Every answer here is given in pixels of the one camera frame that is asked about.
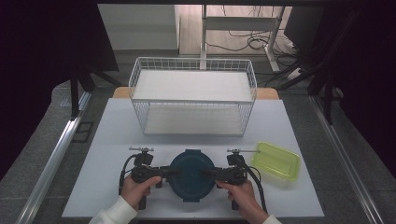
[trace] white sleeve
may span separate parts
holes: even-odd
[[[107,210],[100,211],[90,221],[90,224],[127,224],[137,212],[120,196]]]
[[[262,224],[282,224],[280,221],[274,217],[274,215],[269,216]]]

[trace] person's right hand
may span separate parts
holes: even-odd
[[[134,210],[137,211],[139,209],[139,202],[142,197],[149,195],[149,187],[157,184],[160,181],[160,176],[154,176],[145,182],[138,184],[132,180],[131,175],[127,175],[124,179],[121,197],[125,200],[125,202],[131,205]]]
[[[221,188],[228,190],[228,199],[235,200],[238,203],[239,213],[250,224],[262,224],[268,218],[268,214],[256,202],[253,187],[249,180],[239,186],[218,180],[216,180],[216,183]]]

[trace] cable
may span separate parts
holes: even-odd
[[[128,165],[128,163],[129,163],[129,161],[131,160],[131,158],[136,157],[136,156],[137,156],[136,154],[130,156],[130,157],[126,160],[126,162],[124,163],[124,166],[123,166],[122,171],[121,171],[121,174],[120,174],[119,195],[121,195],[121,190],[122,190],[122,186],[123,186],[123,181],[124,181],[124,179],[125,179],[125,174],[132,171],[132,170],[131,170],[131,171],[125,172],[126,166]]]
[[[262,45],[259,46],[258,48],[253,47],[251,43],[253,42],[260,42]],[[257,36],[251,36],[250,38],[247,39],[247,44],[250,46],[251,49],[264,49],[268,45],[268,40],[263,39],[262,37],[257,37]]]
[[[288,53],[280,54],[280,55],[277,56],[276,61],[277,61],[278,63],[282,64],[283,66],[289,67],[289,66],[292,66],[293,63],[290,63],[290,64],[282,63],[282,62],[280,61],[281,58],[297,58],[297,56],[292,55],[292,54],[288,54]]]
[[[250,12],[247,14],[247,16],[249,16],[252,11],[253,11],[253,16],[254,16],[254,11],[255,10],[256,10],[256,7],[253,7],[253,9],[250,10]]]
[[[255,171],[257,171],[257,174],[259,174],[259,181],[262,182],[262,174],[260,174],[259,170],[254,166],[249,166],[248,168],[254,169]]]
[[[281,48],[280,48],[280,46],[277,44],[277,42],[275,41],[275,44],[276,44],[276,46],[277,46],[277,48],[279,49],[279,52],[280,53],[282,53],[282,54],[286,54],[286,52],[284,52]]]
[[[300,62],[299,60],[297,60],[297,61],[294,62],[291,66],[285,68],[282,72],[277,73],[274,77],[271,77],[270,79],[268,79],[268,80],[266,80],[266,81],[263,81],[263,82],[258,83],[258,85],[260,85],[260,84],[262,84],[262,83],[265,82],[265,84],[264,84],[264,88],[265,88],[265,87],[267,87],[267,84],[268,84],[269,82],[274,81],[274,80],[276,80],[276,79],[282,77],[282,75],[285,75],[285,74],[287,74],[289,71],[291,71],[291,70],[293,70],[293,69],[296,69],[296,68],[297,68],[298,66],[300,66],[300,65],[301,65],[301,62]]]
[[[224,5],[221,6],[221,11],[224,13],[224,16],[227,16],[226,13],[225,13],[225,6]]]
[[[257,13],[257,17],[260,17],[260,11],[262,10],[262,7],[259,7],[259,12]]]
[[[219,46],[219,45],[212,45],[212,44],[209,44],[209,43],[207,43],[207,42],[206,42],[206,44],[207,44],[208,46],[211,46],[211,47],[216,47],[216,48],[220,48],[220,49],[226,49],[226,50],[230,50],[230,51],[240,51],[240,50],[245,49],[245,48],[248,47],[248,45],[246,45],[246,46],[244,46],[244,47],[241,48],[241,49],[227,49],[227,48],[224,48],[224,47]]]
[[[252,34],[252,31],[250,31],[250,35],[233,35],[231,34],[231,31],[228,31],[228,33],[230,34],[230,36],[239,36],[239,37],[244,37],[244,36],[252,36],[252,35],[259,35],[259,34],[265,34],[268,33],[269,31],[261,31],[261,32],[257,32]]]
[[[257,185],[257,188],[259,189],[260,199],[262,200],[262,210],[264,210],[264,212],[267,212],[267,207],[265,206],[264,191],[262,189],[262,182],[259,181],[257,176],[251,171],[251,169],[247,166],[247,164],[244,161],[241,161],[239,159],[235,159],[235,161],[238,165],[244,167],[247,170],[247,172],[250,174],[250,176],[253,178],[254,182]]]
[[[286,78],[288,78],[288,76],[284,76],[283,78],[281,78],[281,79],[277,82],[276,89],[279,89],[280,83],[281,83],[283,80],[285,80]]]

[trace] white wire basket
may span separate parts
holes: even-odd
[[[243,136],[256,89],[250,60],[138,58],[129,80],[144,134]]]

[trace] white tabletop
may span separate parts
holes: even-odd
[[[268,212],[277,217],[323,217],[282,101],[256,101],[243,137],[211,137],[145,136],[129,99],[109,99],[63,217],[92,217],[117,200],[122,165],[133,154],[128,150],[130,146],[154,147],[153,166],[168,165],[176,155],[191,148],[201,149],[216,166],[228,167],[227,148],[253,149],[260,141],[286,148],[302,158],[300,174],[294,182],[261,172]],[[243,156],[249,163],[253,154]],[[199,203],[183,203],[164,182],[161,189],[151,189],[147,209],[139,211],[138,217],[235,219],[240,215],[231,209],[224,189],[213,188]]]

